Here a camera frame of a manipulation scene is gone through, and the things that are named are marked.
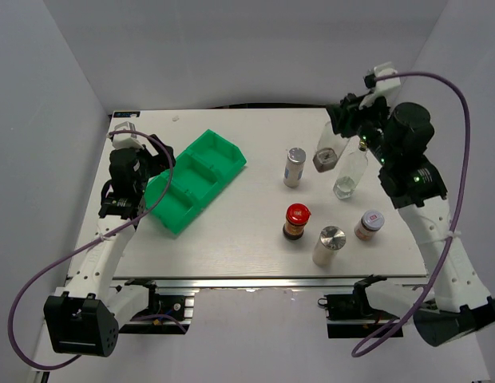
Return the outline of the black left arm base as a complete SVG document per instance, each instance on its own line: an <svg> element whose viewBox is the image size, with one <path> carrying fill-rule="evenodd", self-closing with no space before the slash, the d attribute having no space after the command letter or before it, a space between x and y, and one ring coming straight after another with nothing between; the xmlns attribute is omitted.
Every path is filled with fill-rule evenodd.
<svg viewBox="0 0 495 383"><path fill-rule="evenodd" d="M184 335L188 331L192 318L190 295L163 290L149 278L131 278L112 289L118 294L132 286L141 286L148 294L148 306L134 317L153 315L153 318L128 322L120 328L121 334Z"/></svg>

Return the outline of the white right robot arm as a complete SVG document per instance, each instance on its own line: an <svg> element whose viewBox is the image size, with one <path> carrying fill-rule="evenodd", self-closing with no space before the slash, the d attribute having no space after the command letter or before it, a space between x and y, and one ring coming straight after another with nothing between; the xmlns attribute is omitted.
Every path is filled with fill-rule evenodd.
<svg viewBox="0 0 495 383"><path fill-rule="evenodd" d="M430 113L405 102L391 109L385 97L370 107L348 94L326 108L332 132L358 136L380 163L378 178L418 246L429 281L409 290L371 275L354 286L352 306L362 318L392 315L353 349L361 357L412 322L422 339L437 347L495 323L495 298L479 279L457 233L461 206L449 209L447 189L425 155L434 136Z"/></svg>

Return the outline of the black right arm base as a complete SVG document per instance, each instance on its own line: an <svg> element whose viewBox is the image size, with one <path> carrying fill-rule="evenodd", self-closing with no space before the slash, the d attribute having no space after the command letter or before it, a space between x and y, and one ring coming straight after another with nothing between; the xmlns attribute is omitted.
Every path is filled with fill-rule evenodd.
<svg viewBox="0 0 495 383"><path fill-rule="evenodd" d="M317 301L327 314L329 339L363 339L386 323L398 318L383 310L372 308L366 300L366 288L386 281L380 275L370 275L354 284L348 294L327 294Z"/></svg>

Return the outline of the clear glass bottle gold spout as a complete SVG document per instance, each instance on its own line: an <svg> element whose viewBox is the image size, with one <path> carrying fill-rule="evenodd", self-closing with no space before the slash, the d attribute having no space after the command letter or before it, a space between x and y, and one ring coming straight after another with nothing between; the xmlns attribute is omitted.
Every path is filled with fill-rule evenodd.
<svg viewBox="0 0 495 383"><path fill-rule="evenodd" d="M347 156L333 187L338 199L348 199L354 194L368 166L367 151L366 142L360 140L358 148Z"/></svg>

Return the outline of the glass bottle with dark sauce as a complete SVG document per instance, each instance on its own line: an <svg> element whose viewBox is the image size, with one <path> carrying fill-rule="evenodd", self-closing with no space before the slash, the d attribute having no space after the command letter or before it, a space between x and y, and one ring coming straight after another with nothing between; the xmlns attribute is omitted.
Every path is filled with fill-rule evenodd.
<svg viewBox="0 0 495 383"><path fill-rule="evenodd" d="M315 169L318 172L329 172L334 169L349 141L349 138L336 135L332 123L328 121L323 127L312 159Z"/></svg>

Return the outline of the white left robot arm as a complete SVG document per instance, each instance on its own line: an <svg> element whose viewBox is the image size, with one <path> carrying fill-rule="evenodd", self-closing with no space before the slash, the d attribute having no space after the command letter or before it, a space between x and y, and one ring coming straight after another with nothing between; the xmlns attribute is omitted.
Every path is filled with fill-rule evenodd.
<svg viewBox="0 0 495 383"><path fill-rule="evenodd" d="M176 165L173 150L154 134L147 137L151 154L127 131L109 135L109 179L103 185L93 244L70 282L46 299L44 316L53 351L108 357L121 328L136 314L153 318L160 298L148 283L129 282L111 292L113 276L141 218L148 181Z"/></svg>

